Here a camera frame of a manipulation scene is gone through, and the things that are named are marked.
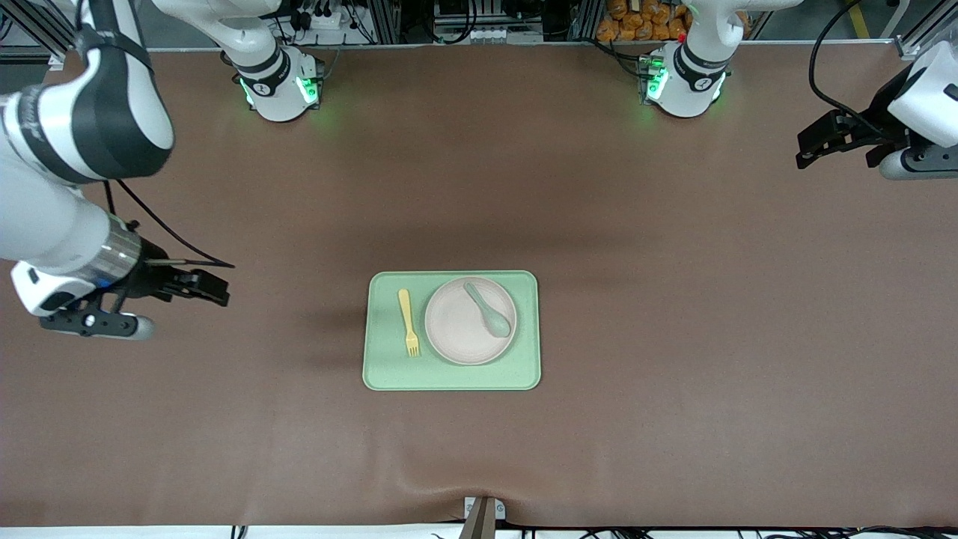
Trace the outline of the yellow plastic fork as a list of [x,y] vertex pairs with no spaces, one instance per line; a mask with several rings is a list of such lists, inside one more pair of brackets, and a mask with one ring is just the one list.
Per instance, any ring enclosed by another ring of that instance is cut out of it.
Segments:
[[415,331],[412,301],[408,289],[399,289],[397,292],[398,304],[400,304],[401,315],[403,315],[403,324],[405,328],[405,349],[407,355],[411,358],[420,356],[420,340]]

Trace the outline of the round beige plate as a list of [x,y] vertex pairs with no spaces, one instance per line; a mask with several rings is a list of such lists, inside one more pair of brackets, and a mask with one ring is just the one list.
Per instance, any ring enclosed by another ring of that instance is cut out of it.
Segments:
[[[509,338],[494,338],[472,298],[464,290],[472,281],[486,301],[512,324]],[[516,303],[506,287],[489,278],[465,276],[452,279],[434,291],[425,314],[427,340],[432,348],[452,364],[478,366],[502,357],[513,344],[518,330]]]

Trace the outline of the pale green plastic spoon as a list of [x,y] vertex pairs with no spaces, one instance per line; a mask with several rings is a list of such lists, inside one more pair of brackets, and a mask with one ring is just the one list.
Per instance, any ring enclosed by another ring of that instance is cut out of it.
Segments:
[[485,324],[489,334],[494,338],[509,338],[510,335],[512,335],[512,324],[510,324],[510,321],[507,320],[505,315],[490,306],[486,298],[482,296],[481,291],[479,291],[478,287],[476,287],[472,281],[466,281],[464,290],[479,309],[481,317],[483,318],[483,324]]

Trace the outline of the brown table mat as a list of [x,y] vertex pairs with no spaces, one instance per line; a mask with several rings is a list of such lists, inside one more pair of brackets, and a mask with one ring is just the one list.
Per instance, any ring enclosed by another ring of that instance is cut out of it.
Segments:
[[[0,526],[452,520],[958,526],[958,181],[794,163],[805,46],[739,49],[677,120],[586,46],[348,50],[320,109],[247,109],[159,52],[177,130],[131,182],[231,302],[41,329],[0,263]],[[374,392],[368,285],[527,270],[526,392]]]

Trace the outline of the grey base connector box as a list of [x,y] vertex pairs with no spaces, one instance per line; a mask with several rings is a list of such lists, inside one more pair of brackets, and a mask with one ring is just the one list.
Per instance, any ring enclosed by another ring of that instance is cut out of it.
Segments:
[[299,62],[296,82],[307,107],[319,107],[325,74],[326,64],[322,59],[306,55]]
[[665,59],[660,55],[640,55],[636,67],[638,68],[638,89],[643,105],[657,103],[670,76]]

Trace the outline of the pile of orange snack bags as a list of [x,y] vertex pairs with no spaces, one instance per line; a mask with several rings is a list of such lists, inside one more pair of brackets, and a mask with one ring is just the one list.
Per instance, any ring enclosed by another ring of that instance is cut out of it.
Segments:
[[680,0],[605,0],[595,40],[684,40],[694,15]]

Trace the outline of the light green rectangular tray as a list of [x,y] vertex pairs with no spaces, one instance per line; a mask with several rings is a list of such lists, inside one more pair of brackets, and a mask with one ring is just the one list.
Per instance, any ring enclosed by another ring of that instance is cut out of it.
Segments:
[[[429,344],[427,303],[441,285],[465,276],[480,276],[506,287],[516,303],[518,330],[506,353],[478,366],[456,365]],[[408,289],[420,356],[405,349],[405,328],[397,292]],[[536,276],[526,270],[479,272],[380,272],[368,287],[362,376],[369,389],[389,390],[529,390],[541,379],[540,295]]]

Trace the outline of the white power strip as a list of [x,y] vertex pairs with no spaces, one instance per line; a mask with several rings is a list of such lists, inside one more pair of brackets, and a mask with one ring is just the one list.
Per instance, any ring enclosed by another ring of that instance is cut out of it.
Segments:
[[316,4],[299,7],[290,23],[297,31],[358,31],[360,23],[365,23],[367,13],[361,4]]

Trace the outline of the metal table edge clamp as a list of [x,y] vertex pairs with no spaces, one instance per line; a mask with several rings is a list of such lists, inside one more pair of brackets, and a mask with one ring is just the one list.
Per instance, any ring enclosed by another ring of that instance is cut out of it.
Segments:
[[466,497],[464,518],[459,539],[495,539],[497,523],[506,519],[505,504],[493,497]]

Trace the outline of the aluminium diagonal frame strut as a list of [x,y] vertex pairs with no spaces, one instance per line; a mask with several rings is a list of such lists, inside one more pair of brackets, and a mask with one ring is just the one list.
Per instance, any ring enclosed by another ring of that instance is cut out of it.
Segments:
[[945,9],[958,7],[958,0],[884,0],[890,10],[888,20],[880,28],[880,40],[910,37],[917,28],[932,24],[945,14]]
[[76,0],[0,0],[0,64],[47,64],[74,48]]

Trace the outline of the aluminium frame post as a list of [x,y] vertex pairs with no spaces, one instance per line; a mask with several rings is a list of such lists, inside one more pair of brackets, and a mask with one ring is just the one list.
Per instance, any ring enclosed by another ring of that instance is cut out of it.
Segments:
[[376,43],[400,44],[401,4],[403,0],[366,0],[373,22]]
[[606,15],[605,0],[570,0],[571,20],[568,41],[594,40],[599,24]]

